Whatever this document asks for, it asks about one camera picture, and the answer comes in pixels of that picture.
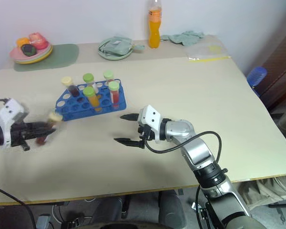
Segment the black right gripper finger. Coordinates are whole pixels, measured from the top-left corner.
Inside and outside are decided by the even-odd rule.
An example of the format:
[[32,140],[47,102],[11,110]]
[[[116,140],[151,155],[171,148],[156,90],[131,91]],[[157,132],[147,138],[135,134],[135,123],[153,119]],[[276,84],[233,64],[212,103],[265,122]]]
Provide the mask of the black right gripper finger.
[[125,146],[130,146],[130,147],[138,147],[141,149],[144,149],[144,141],[133,141],[130,138],[115,138],[114,139],[116,142],[121,143]]
[[138,121],[139,114],[124,114],[120,116],[121,119],[128,120],[128,121]]

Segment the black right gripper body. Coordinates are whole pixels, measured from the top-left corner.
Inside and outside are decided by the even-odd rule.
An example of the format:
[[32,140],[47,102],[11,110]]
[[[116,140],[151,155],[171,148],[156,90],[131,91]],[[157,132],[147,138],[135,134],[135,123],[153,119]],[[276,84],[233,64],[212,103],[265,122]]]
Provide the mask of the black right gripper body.
[[145,141],[152,141],[155,139],[155,133],[152,131],[149,125],[140,125],[138,127],[138,133],[140,134],[139,146],[145,146]]

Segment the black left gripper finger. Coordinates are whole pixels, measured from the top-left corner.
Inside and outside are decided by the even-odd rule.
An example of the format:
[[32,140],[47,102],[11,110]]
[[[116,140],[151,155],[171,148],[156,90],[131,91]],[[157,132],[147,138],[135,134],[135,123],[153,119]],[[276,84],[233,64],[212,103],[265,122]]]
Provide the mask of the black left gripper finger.
[[54,127],[54,122],[32,122],[28,123],[28,127],[34,131],[46,131]]
[[52,133],[54,133],[56,129],[44,129],[44,130],[35,130],[33,132],[28,133],[28,139],[35,139],[39,137],[46,137]]

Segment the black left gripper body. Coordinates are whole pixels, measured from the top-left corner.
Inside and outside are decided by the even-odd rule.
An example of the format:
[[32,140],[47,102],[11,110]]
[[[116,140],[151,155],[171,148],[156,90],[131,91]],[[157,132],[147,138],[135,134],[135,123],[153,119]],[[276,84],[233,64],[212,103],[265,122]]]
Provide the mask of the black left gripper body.
[[23,151],[30,150],[30,146],[25,140],[25,134],[27,132],[27,126],[24,122],[20,124],[13,124],[11,126],[11,147],[21,146]]

